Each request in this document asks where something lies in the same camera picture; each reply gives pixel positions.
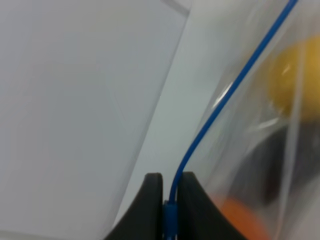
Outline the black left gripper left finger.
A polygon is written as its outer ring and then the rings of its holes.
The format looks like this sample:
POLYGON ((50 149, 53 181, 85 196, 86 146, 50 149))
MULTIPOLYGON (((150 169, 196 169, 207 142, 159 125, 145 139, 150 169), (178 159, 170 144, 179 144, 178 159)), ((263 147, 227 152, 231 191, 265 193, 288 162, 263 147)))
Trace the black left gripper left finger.
POLYGON ((106 240, 161 240, 163 238, 163 177, 145 175, 130 207, 106 240))

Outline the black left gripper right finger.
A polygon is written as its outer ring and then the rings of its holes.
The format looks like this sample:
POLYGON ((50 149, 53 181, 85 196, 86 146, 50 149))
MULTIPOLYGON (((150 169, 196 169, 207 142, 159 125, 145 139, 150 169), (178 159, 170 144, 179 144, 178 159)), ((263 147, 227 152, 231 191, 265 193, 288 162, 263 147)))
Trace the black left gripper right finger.
POLYGON ((177 239, 244 240, 212 203, 193 172, 184 172, 177 188, 177 239))

